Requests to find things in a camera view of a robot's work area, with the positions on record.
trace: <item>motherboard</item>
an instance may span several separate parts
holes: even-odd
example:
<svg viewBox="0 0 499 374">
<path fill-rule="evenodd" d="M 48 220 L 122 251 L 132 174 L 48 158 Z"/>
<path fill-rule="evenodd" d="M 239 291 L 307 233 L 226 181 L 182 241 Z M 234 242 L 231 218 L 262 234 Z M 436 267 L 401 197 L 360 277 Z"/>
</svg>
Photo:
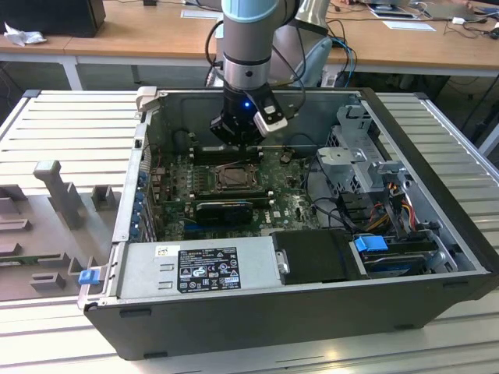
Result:
<svg viewBox="0 0 499 374">
<path fill-rule="evenodd" d="M 307 201 L 309 163 L 292 150 L 258 150 L 242 161 L 162 154 L 154 178 L 157 239 L 267 236 L 319 228 Z"/>
</svg>

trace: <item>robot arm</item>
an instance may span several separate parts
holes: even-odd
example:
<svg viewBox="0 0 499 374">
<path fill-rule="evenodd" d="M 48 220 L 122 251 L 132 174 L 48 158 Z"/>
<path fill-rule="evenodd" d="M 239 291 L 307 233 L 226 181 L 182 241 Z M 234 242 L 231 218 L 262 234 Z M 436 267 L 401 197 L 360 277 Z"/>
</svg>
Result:
<svg viewBox="0 0 499 374">
<path fill-rule="evenodd" d="M 224 107 L 211 131 L 244 149 L 288 124 L 267 83 L 274 32 L 293 19 L 300 0 L 197 0 L 224 13 Z"/>
</svg>

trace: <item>blue tab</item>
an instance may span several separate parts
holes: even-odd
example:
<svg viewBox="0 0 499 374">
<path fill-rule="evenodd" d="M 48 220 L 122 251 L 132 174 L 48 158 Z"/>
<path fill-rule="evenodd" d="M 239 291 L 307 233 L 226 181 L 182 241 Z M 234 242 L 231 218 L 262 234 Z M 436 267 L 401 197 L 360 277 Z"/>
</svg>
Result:
<svg viewBox="0 0 499 374">
<path fill-rule="evenodd" d="M 361 236 L 360 238 L 356 239 L 354 242 L 359 252 L 388 250 L 387 243 L 382 236 L 373 236 L 373 235 Z"/>
<path fill-rule="evenodd" d="M 78 278 L 78 283 L 80 285 L 84 284 L 99 284 L 99 270 L 84 270 L 80 273 Z"/>
</svg>

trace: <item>wooden desk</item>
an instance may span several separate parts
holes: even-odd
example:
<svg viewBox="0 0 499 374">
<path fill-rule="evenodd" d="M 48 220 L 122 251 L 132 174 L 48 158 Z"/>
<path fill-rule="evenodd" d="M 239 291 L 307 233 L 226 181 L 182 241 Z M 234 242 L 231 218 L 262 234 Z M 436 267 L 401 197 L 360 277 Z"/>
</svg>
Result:
<svg viewBox="0 0 499 374">
<path fill-rule="evenodd" d="M 362 9 L 362 6 L 350 8 L 358 10 Z M 391 30 L 367 10 L 348 12 L 347 9 L 342 9 L 341 12 L 335 12 L 330 8 L 328 17 L 342 19 L 349 46 L 357 52 L 359 70 L 373 71 L 372 69 L 378 68 L 379 70 L 385 67 L 388 71 L 394 72 L 393 68 L 429 70 L 443 68 L 449 71 L 468 69 L 470 75 L 473 75 L 471 72 L 477 70 L 488 70 L 492 76 L 499 73 L 499 41 L 482 36 L 467 39 L 457 32 L 447 32 L 444 35 L 444 21 L 423 21 L 436 30 L 432 32 Z M 375 20 L 355 21 L 352 19 Z M 495 22 L 489 19 L 486 24 L 473 24 L 473 27 L 491 30 Z M 449 26 L 470 34 L 462 26 L 451 23 Z M 338 23 L 331 23 L 331 27 L 336 35 L 342 35 Z M 328 62 L 344 63 L 345 53 L 342 53 L 343 56 L 333 51 Z"/>
<path fill-rule="evenodd" d="M 4 61 L 58 62 L 64 66 L 74 90 L 81 90 L 79 64 L 206 66 L 204 42 L 213 19 L 181 18 L 181 5 L 104 1 L 106 20 L 94 38 L 48 37 L 48 43 L 26 46 L 0 40 Z M 496 76 L 499 73 L 499 41 L 489 37 L 466 39 L 456 32 L 443 35 L 445 22 L 428 23 L 436 32 L 390 30 L 369 11 L 341 12 L 330 7 L 328 16 L 342 19 L 349 45 L 358 56 L 356 71 L 398 72 L 453 76 Z M 361 9 L 357 5 L 351 9 Z M 490 30 L 494 23 L 483 25 Z M 338 23 L 331 24 L 341 35 Z M 461 26 L 451 25 L 462 30 Z M 345 64 L 345 53 L 334 49 L 327 71 L 336 73 Z"/>
<path fill-rule="evenodd" d="M 97 36 L 74 37 L 65 46 L 66 54 L 204 58 L 204 42 L 213 19 L 181 18 L 181 5 L 114 1 L 104 1 L 104 5 L 106 20 Z"/>
<path fill-rule="evenodd" d="M 12 44 L 5 37 L 0 37 L 0 52 L 4 53 L 32 53 L 39 55 L 64 55 L 64 47 L 69 43 L 71 37 L 53 36 L 48 37 L 45 43 L 28 44 L 21 47 Z"/>
</svg>

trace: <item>warning label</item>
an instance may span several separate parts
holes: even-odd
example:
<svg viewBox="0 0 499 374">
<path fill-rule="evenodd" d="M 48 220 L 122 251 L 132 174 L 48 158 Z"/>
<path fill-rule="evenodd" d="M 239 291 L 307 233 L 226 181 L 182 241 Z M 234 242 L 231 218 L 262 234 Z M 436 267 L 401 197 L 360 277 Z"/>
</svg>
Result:
<svg viewBox="0 0 499 374">
<path fill-rule="evenodd" d="M 235 247 L 179 251 L 177 285 L 183 294 L 241 288 Z"/>
</svg>

